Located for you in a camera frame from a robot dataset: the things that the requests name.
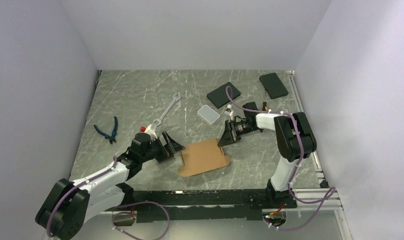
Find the brown cardboard box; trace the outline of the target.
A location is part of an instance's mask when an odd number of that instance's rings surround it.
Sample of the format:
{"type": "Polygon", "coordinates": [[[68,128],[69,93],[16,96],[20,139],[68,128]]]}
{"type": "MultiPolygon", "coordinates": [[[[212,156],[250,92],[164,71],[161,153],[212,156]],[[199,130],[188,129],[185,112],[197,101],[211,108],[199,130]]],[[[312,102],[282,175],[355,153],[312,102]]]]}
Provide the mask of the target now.
{"type": "Polygon", "coordinates": [[[231,158],[224,153],[218,143],[217,138],[210,138],[187,144],[180,152],[182,167],[178,169],[178,174],[190,177],[228,166],[231,158]]]}

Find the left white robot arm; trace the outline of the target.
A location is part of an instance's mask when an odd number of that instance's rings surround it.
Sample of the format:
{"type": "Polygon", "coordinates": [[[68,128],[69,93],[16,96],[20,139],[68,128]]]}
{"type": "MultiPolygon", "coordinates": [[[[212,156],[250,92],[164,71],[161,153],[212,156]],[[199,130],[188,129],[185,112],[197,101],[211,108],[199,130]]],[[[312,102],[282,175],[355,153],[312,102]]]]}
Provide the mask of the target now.
{"type": "Polygon", "coordinates": [[[162,137],[140,132],[130,146],[112,163],[91,175],[70,181],[58,180],[35,216],[35,222],[46,230],[49,238],[70,240],[85,222],[99,213],[119,208],[127,210],[139,205],[134,189],[126,182],[137,175],[147,161],[159,163],[185,149],[167,132],[162,137]]]}

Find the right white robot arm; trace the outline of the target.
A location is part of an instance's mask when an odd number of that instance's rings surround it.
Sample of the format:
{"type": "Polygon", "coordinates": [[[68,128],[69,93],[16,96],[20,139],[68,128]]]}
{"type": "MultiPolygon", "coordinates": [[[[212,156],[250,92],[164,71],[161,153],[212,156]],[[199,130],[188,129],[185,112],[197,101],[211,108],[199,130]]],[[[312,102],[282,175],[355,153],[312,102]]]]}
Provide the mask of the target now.
{"type": "Polygon", "coordinates": [[[279,163],[267,182],[265,200],[272,207],[279,207],[290,193],[291,183],[303,159],[317,149],[317,141],[304,112],[291,115],[284,113],[261,113],[255,102],[243,105],[244,117],[235,116],[224,122],[224,132],[218,141],[223,147],[237,143],[241,136],[259,130],[275,132],[279,163]]]}

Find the silver open-end wrench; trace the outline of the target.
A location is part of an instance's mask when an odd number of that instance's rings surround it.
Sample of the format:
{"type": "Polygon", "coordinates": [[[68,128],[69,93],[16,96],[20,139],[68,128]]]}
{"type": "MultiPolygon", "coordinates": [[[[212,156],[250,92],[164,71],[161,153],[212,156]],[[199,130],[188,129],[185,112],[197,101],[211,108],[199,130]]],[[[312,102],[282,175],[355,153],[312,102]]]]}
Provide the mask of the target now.
{"type": "Polygon", "coordinates": [[[175,93],[175,94],[172,96],[172,100],[171,100],[170,103],[167,105],[166,109],[163,111],[163,113],[160,115],[160,117],[157,117],[157,118],[155,118],[155,119],[152,121],[151,125],[152,125],[152,126],[155,126],[155,127],[161,125],[162,122],[163,122],[163,120],[164,120],[164,118],[165,118],[165,116],[167,115],[167,113],[170,111],[170,109],[173,107],[173,105],[174,105],[176,102],[178,102],[181,98],[182,98],[182,97],[181,97],[181,95],[180,95],[179,92],[175,93]]]}

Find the yellow black screwdriver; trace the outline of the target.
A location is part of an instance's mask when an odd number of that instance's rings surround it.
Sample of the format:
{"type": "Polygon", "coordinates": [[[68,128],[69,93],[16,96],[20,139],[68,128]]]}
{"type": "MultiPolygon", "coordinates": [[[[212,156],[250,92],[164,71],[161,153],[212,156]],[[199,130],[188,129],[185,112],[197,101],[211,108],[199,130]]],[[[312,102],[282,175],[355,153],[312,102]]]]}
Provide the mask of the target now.
{"type": "Polygon", "coordinates": [[[264,98],[263,98],[263,102],[262,102],[262,110],[267,112],[269,109],[268,109],[268,106],[267,106],[267,91],[266,90],[264,90],[264,95],[263,96],[264,96],[264,98]]]}

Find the black flat network switch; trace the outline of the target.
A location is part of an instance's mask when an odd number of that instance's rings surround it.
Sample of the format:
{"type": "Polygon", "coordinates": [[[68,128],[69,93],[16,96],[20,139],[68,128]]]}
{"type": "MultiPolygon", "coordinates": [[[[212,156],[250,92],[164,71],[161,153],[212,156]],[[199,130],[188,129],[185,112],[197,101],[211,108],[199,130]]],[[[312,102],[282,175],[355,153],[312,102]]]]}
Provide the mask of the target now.
{"type": "Polygon", "coordinates": [[[229,96],[234,100],[241,95],[241,92],[229,81],[215,90],[209,92],[206,97],[214,105],[215,108],[220,109],[227,103],[229,99],[226,94],[226,87],[231,87],[232,93],[229,96]]]}

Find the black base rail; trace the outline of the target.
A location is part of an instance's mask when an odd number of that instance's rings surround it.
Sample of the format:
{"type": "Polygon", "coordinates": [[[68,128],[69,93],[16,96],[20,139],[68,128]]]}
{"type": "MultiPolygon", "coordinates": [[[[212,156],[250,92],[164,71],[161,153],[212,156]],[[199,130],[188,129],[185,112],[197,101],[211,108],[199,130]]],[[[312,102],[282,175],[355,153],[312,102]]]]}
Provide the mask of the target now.
{"type": "Polygon", "coordinates": [[[260,221],[279,207],[295,209],[292,197],[272,199],[264,188],[232,190],[135,190],[125,194],[114,210],[130,210],[131,204],[156,202],[164,206],[173,221],[245,219],[260,221]]]}

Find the black ported switch box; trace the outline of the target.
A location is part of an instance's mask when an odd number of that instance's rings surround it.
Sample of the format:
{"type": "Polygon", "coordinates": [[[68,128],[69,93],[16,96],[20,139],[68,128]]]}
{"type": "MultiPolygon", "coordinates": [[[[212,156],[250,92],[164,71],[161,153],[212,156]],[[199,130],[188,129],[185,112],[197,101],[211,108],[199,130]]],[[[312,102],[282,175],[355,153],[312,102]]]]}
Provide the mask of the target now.
{"type": "Polygon", "coordinates": [[[289,94],[288,90],[275,72],[260,75],[258,79],[270,99],[285,97],[289,94]]]}

